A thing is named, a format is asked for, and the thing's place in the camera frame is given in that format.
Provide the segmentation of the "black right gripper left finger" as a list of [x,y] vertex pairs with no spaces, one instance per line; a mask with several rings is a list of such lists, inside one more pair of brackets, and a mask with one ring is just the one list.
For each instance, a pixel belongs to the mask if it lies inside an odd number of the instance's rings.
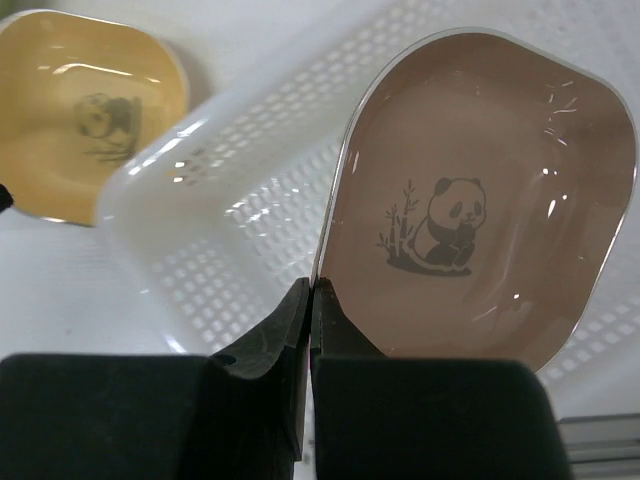
[[210,356],[1,363],[5,479],[289,479],[301,459],[307,279]]

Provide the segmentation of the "brown panda plate front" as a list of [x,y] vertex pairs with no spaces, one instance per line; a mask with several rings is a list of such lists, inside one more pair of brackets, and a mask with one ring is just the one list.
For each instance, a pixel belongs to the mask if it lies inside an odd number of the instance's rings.
[[493,30],[431,35],[354,111],[316,274],[377,353],[541,369],[588,305],[637,157],[605,80]]

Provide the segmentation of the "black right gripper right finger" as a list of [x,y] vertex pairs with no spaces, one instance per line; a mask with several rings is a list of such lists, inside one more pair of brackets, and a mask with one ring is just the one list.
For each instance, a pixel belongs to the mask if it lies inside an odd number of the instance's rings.
[[344,314],[326,279],[311,310],[320,479],[564,479],[544,388],[504,360],[391,359]]

